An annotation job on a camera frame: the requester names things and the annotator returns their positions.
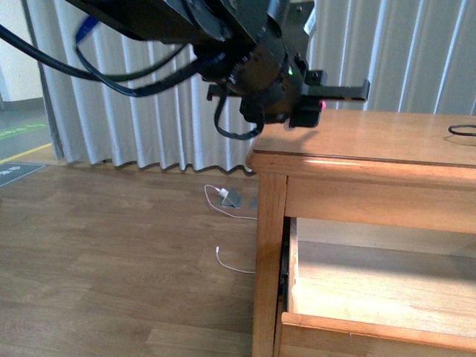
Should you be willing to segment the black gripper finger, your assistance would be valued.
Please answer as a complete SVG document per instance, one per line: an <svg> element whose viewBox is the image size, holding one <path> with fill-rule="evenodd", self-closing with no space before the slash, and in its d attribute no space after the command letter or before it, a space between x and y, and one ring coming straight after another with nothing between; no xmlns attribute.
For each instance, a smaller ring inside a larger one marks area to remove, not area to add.
<svg viewBox="0 0 476 357"><path fill-rule="evenodd" d="M370 93L370 81L365 79L361 86L307 86L303 94L323 100L367 101Z"/></svg>

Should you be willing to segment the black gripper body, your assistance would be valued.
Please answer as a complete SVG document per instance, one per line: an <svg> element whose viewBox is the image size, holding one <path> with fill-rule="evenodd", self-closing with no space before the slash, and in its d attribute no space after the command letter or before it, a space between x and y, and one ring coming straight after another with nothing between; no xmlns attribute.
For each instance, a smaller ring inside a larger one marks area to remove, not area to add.
<svg viewBox="0 0 476 357"><path fill-rule="evenodd" d="M234 65L225 83L209 86L207 100L219 98L214 121L219 122L229 97L239 97L240 114L258 129L271 123L314 128L320 121L323 100L304 93L306 75L306 61L290 52L283 38L264 35Z"/></svg>

